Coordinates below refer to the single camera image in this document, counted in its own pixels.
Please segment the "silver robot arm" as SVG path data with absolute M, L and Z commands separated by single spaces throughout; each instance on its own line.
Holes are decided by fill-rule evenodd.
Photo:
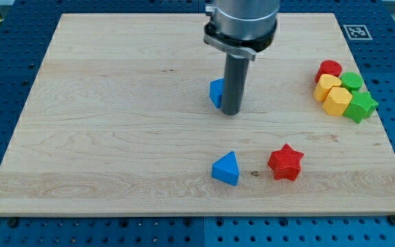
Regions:
M 214 0 L 204 6 L 210 17 L 204 42 L 235 58 L 254 61 L 272 44 L 279 7 L 279 0 Z

